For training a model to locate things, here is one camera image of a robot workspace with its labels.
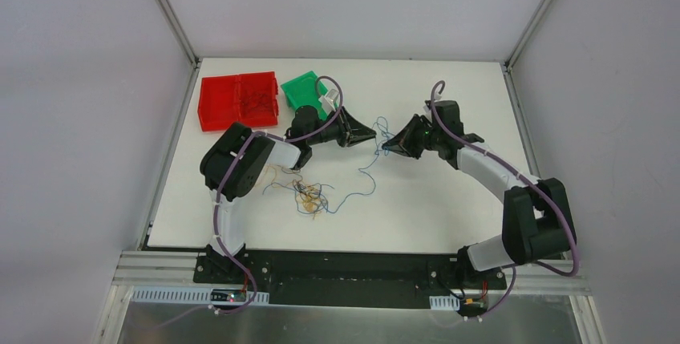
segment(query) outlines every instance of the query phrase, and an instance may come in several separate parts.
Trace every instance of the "green box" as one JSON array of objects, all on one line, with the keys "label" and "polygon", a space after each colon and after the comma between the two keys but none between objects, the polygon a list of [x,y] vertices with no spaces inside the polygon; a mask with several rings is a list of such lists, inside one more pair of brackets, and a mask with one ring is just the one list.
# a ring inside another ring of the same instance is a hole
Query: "green box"
[{"label": "green box", "polygon": [[[300,106],[313,106],[316,107],[319,118],[321,120],[326,119],[328,116],[318,101],[317,92],[314,90],[314,82],[317,80],[317,75],[313,71],[300,75],[295,79],[283,83],[281,85],[281,90],[285,94],[285,100],[288,102],[288,106],[292,107],[293,110],[297,110]],[[323,82],[319,82],[319,93],[324,95],[328,92]]]}]

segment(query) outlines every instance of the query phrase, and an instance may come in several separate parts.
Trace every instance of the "white table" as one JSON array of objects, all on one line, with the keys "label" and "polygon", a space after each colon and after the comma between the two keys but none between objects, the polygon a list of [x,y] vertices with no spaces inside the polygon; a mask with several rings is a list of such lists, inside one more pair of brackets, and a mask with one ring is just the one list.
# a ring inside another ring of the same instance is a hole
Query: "white table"
[{"label": "white table", "polygon": [[[204,59],[192,93],[167,182],[153,223],[151,247],[203,247],[212,231],[212,208],[204,177],[203,155],[220,133],[203,133],[196,114],[200,81],[214,75],[275,71],[279,84],[307,71],[334,77],[345,93],[349,113],[370,126],[382,115],[393,133],[415,114],[439,79],[447,82],[444,99],[458,101],[466,132],[474,132],[506,160],[528,171],[520,134],[498,63],[372,61],[345,59]],[[293,117],[282,91],[278,96],[283,135]],[[357,171],[374,159],[375,144],[352,148],[335,142],[313,146],[302,169],[308,183],[332,184],[330,207],[349,192],[366,192],[370,179]],[[337,214],[314,219],[297,212],[293,193],[260,184],[244,197],[239,211],[248,217],[245,242],[251,249],[363,252],[454,253],[501,230],[501,203],[481,184],[457,172],[435,152],[420,160],[391,154],[369,170],[378,187],[372,196],[352,196]],[[269,183],[273,173],[264,178]],[[289,181],[281,177],[278,181]]]}]

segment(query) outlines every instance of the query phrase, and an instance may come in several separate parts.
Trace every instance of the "gray wall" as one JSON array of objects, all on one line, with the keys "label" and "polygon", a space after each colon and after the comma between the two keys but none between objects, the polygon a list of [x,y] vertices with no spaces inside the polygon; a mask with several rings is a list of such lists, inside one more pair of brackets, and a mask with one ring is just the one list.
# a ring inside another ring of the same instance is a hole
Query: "gray wall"
[{"label": "gray wall", "polygon": [[189,65],[154,0],[0,11],[0,342],[89,342]]},{"label": "gray wall", "polygon": [[540,0],[170,0],[205,57],[506,59]]},{"label": "gray wall", "polygon": [[516,66],[609,342],[678,342],[680,0],[557,0]]}]

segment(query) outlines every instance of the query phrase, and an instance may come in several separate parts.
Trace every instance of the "white tabletop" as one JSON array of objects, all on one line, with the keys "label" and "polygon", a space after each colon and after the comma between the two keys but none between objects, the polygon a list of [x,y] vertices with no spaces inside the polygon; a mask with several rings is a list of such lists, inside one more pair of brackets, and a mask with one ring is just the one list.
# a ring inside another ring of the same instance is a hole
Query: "white tabletop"
[{"label": "white tabletop", "polygon": [[[203,247],[212,231],[212,208],[200,160],[220,137],[203,133],[196,110],[203,77],[274,71],[279,84],[307,71],[334,77],[345,93],[348,112],[367,126],[381,115],[390,131],[400,131],[415,114],[423,114],[432,85],[444,79],[444,99],[460,105],[466,132],[483,138],[494,151],[528,171],[520,134],[498,63],[372,61],[348,59],[204,59],[172,158],[148,245]],[[283,135],[293,118],[279,91],[279,125]],[[335,209],[350,192],[367,192],[370,179],[357,171],[374,159],[375,143],[352,148],[335,142],[313,146],[302,169],[308,183],[324,189]],[[352,196],[336,214],[314,219],[296,209],[293,193],[262,190],[273,178],[269,170],[239,212],[247,216],[245,243],[251,249],[334,250],[362,252],[454,253],[463,245],[500,233],[501,203],[481,184],[440,160],[435,152],[420,160],[390,154],[369,169],[377,188],[371,196]],[[290,181],[279,176],[279,182]]]}]

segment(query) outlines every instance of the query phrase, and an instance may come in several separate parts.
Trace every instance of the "red box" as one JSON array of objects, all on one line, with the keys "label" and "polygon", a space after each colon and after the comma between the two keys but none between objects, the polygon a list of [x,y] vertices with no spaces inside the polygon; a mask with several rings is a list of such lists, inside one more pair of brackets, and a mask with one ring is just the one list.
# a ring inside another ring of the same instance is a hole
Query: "red box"
[{"label": "red box", "polygon": [[278,124],[278,84],[273,71],[205,77],[200,81],[198,120],[204,132],[226,130],[234,122],[250,127]]}]

